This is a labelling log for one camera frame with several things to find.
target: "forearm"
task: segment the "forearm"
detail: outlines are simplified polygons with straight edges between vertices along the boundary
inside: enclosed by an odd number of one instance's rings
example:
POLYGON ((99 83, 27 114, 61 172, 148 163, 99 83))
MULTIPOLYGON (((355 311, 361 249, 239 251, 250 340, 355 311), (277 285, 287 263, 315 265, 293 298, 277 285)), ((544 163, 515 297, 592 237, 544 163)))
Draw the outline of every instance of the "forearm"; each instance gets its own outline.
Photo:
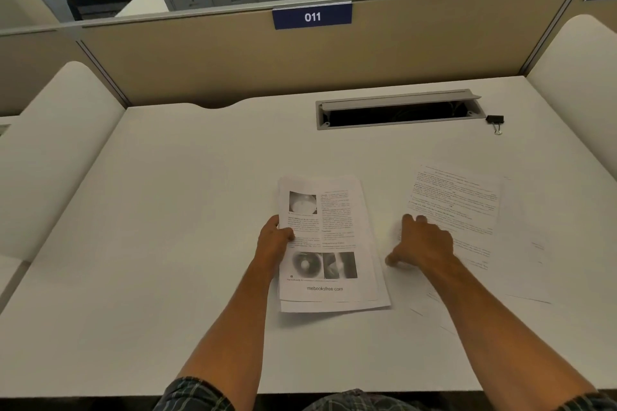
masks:
POLYGON ((271 279, 266 269, 251 263, 229 304, 178 375, 211 383, 237 411, 251 411, 257 395, 271 279))
POLYGON ((498 411, 551 411, 595 388, 487 291, 456 257, 420 267, 498 411))

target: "person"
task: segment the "person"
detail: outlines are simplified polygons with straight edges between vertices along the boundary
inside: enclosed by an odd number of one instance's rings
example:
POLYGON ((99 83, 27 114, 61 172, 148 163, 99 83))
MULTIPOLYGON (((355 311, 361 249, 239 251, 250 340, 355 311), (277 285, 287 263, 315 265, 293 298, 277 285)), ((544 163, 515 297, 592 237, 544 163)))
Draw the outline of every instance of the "person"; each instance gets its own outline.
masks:
MULTIPOLYGON (((290 228, 263 227, 233 297, 201 339, 155 411, 251 411, 262 370, 268 289, 290 228)), ((423 216, 403 216, 401 241, 386 263, 418 267, 447 306, 471 367, 497 411, 617 411, 550 346, 487 291, 454 255, 452 237, 423 216)), ((359 390, 331 395, 311 411, 416 411, 359 390)))

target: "desk power outlet compartment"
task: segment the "desk power outlet compartment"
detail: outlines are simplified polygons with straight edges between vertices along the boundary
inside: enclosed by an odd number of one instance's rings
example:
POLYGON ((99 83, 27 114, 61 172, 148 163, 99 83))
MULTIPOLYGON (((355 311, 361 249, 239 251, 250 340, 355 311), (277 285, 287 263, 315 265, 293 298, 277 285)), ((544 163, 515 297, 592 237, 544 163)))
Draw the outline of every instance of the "desk power outlet compartment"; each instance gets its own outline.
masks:
POLYGON ((317 128, 388 126, 437 120, 484 119, 471 90, 317 101, 317 128))

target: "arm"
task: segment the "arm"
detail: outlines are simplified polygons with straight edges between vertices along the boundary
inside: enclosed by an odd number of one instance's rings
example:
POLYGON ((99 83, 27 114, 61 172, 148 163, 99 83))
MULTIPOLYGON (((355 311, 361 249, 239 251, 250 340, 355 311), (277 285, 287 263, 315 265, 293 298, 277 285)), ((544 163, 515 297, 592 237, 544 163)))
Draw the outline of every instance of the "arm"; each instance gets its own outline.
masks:
POLYGON ((487 397, 498 411, 551 411, 596 389, 499 302, 453 254, 452 237, 424 216, 403 216, 386 258, 418 266, 448 308, 487 397))
POLYGON ((278 216, 273 216, 262 229, 255 258, 236 292, 178 374, 209 382, 237 411, 253 409, 262 374, 268 289, 294 238, 291 228, 277 225, 278 216))

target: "person's left hand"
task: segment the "person's left hand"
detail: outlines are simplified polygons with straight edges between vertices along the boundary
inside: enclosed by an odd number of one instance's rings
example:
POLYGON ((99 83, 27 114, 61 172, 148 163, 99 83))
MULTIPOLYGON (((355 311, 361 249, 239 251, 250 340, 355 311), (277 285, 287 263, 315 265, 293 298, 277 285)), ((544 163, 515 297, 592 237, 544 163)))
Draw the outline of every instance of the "person's left hand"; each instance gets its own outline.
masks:
POLYGON ((279 229, 278 215, 272 216, 259 233, 253 262, 266 270, 272 279, 285 255, 287 242, 294 240, 294 237, 292 228, 279 229))

